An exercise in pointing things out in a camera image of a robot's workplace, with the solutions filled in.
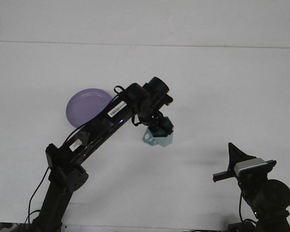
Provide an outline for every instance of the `white surface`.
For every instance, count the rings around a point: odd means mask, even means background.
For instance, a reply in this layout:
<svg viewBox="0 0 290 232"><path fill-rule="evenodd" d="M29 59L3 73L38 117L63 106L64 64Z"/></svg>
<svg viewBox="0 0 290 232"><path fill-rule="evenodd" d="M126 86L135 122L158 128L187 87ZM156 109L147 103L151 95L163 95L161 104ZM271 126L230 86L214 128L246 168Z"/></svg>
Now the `white surface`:
<svg viewBox="0 0 290 232"><path fill-rule="evenodd" d="M290 47L290 0L0 0L0 41Z"/></svg>
<svg viewBox="0 0 290 232"><path fill-rule="evenodd" d="M277 160L269 177L290 187L290 49L0 43L0 221L25 220L46 146L72 130L74 93L153 76L174 98L162 108L174 143L150 147L145 127L126 124L84 163L89 179L64 224L225 229L239 221L240 191L212 174L227 169L228 142ZM253 217L246 205L243 215Z"/></svg>

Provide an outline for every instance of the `white wall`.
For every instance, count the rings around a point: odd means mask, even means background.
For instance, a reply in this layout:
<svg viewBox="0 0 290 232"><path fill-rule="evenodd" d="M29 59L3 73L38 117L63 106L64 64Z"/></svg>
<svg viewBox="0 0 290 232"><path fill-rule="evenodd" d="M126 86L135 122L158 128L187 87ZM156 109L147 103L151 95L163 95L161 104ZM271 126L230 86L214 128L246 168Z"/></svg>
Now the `white wall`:
<svg viewBox="0 0 290 232"><path fill-rule="evenodd" d="M290 0L0 0L0 41L290 47Z"/></svg>

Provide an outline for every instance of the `small object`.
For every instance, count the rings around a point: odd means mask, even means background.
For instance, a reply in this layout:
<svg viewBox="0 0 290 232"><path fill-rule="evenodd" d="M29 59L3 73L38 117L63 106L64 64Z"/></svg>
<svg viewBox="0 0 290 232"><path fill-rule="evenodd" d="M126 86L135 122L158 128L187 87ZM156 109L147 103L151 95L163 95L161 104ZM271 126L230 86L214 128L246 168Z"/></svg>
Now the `small object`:
<svg viewBox="0 0 290 232"><path fill-rule="evenodd" d="M104 90L84 89L69 100L66 108L67 120L77 128L98 115L111 100L111 95Z"/></svg>
<svg viewBox="0 0 290 232"><path fill-rule="evenodd" d="M173 142L173 124L168 117L162 117L155 124L147 127L143 142L151 146L159 144L162 147Z"/></svg>

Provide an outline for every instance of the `black cable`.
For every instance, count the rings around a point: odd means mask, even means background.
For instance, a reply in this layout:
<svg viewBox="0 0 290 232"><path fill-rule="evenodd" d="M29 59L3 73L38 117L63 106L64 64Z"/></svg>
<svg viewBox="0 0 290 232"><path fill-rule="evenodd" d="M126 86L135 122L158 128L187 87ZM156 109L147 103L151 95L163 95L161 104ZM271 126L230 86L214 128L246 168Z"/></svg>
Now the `black cable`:
<svg viewBox="0 0 290 232"><path fill-rule="evenodd" d="M120 93L120 92L117 92L116 88L121 89L121 91L124 91L125 90L125 88L123 86L115 86L114 87L114 92L117 93L117 94Z"/></svg>
<svg viewBox="0 0 290 232"><path fill-rule="evenodd" d="M254 224L257 224L256 221L254 221L254 220L252 220L252 219L249 219L249 218L245 219L244 221L250 221L250 222L252 222L252 223L254 223Z"/></svg>
<svg viewBox="0 0 290 232"><path fill-rule="evenodd" d="M241 211L242 211L242 210L241 210L241 208L242 208L242 199L243 199L243 191L241 191L240 203L239 203L239 207L238 207L238 213L239 213L239 215L240 215L241 222L244 223L244 221L250 221L250 222L252 222L252 223L254 223L254 224L257 224L256 221L254 221L254 220L252 220L252 219L249 219L249 218L246 218L245 220L243 220L242 212L241 212Z"/></svg>
<svg viewBox="0 0 290 232"><path fill-rule="evenodd" d="M46 174L49 170L49 167L47 167L45 173L44 173L44 176L41 180L41 182L39 183L39 185L37 186L37 188L35 189L33 195L31 196L30 198L30 201L29 201L29 205L28 205L28 224L29 224L29 230L30 230L30 207L31 207L31 201L32 201L32 198L34 197L35 193L38 191L39 187L41 186L42 182L44 181L45 177L46 177Z"/></svg>
<svg viewBox="0 0 290 232"><path fill-rule="evenodd" d="M41 211L40 209L34 210L34 211L32 211L32 212L30 213L30 215L32 215L32 214L34 214L34 213L37 213L37 212L40 212L40 211ZM17 232L20 231L20 228L21 228L22 225L25 226L27 220L28 220L28 216L27 216L26 221L24 222L24 224L17 224L17 223L16 223L16 225L18 225L18 231L17 231Z"/></svg>
<svg viewBox="0 0 290 232"><path fill-rule="evenodd" d="M239 206L238 206L238 213L240 215L241 222L244 223L243 218L242 218L242 212L241 212L241 208L242 208L242 198L243 198L243 191L241 191L240 203L239 203Z"/></svg>

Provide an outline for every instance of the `white table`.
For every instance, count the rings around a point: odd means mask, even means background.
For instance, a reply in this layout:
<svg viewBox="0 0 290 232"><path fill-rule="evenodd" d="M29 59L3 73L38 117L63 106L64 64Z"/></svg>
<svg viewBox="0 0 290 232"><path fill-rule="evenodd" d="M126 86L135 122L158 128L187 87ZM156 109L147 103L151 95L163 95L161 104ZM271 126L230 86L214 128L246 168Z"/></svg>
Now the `white table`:
<svg viewBox="0 0 290 232"><path fill-rule="evenodd" d="M65 118L73 94L153 76L174 98L161 109L174 143L150 147L145 127L127 123L83 164L89 180L64 224L225 229L239 222L240 190L235 178L214 183L212 174L227 169L228 142L277 160L269 177L290 187L290 49L0 43L0 221L26 218L45 148L73 129ZM253 218L245 203L243 217Z"/></svg>

